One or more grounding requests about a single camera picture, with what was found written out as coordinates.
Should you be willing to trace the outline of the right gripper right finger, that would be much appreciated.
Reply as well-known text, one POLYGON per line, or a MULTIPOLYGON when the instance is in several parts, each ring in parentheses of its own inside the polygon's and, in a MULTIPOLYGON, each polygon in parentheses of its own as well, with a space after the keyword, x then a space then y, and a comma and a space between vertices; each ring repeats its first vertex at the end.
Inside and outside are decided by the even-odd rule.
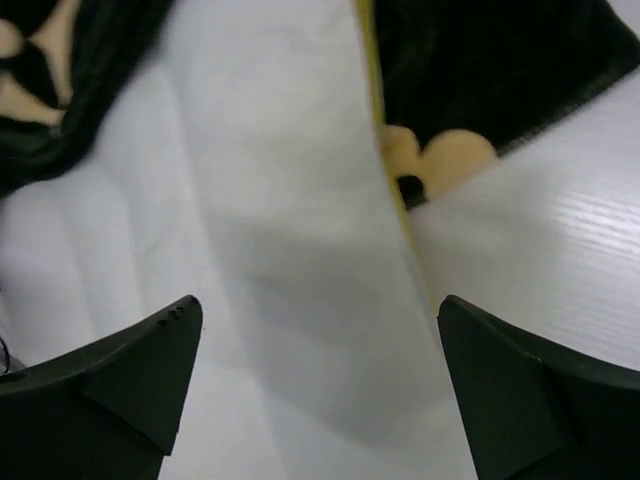
POLYGON ((638 371, 453 295, 437 321, 479 478, 638 478, 638 371))

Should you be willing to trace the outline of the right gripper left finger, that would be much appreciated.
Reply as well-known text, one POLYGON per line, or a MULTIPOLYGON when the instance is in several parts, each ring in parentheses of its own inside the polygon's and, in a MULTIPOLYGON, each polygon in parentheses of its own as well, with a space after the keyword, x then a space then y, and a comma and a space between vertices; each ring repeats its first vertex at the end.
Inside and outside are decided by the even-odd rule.
POLYGON ((172 453, 201 337, 188 295, 1 378, 4 479, 156 479, 172 453))

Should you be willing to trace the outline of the white pillow with yellow edge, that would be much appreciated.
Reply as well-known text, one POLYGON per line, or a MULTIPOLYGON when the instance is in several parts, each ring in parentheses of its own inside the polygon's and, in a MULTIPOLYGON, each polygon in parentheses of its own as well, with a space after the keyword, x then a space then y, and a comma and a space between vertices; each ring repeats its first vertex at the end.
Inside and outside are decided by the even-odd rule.
POLYGON ((180 1, 88 156, 2 202, 26 364, 200 300, 163 478, 474 477, 374 65, 365 1, 180 1))

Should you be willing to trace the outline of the black pillowcase with beige pattern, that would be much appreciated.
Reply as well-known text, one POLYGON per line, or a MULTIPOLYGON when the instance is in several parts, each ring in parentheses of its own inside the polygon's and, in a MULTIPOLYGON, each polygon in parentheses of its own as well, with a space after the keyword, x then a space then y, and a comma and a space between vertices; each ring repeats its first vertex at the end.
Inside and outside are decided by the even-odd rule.
MULTIPOLYGON (((1 193, 60 177, 100 125, 175 1, 5 1, 1 5, 1 193)), ((242 174, 234 201, 292 207, 329 197, 354 99, 350 71, 383 122, 424 149, 472 133, 503 154, 639 65, 638 37, 606 1, 197 1, 186 31, 204 44, 229 119, 192 90, 224 139, 259 132, 264 189, 242 174)))

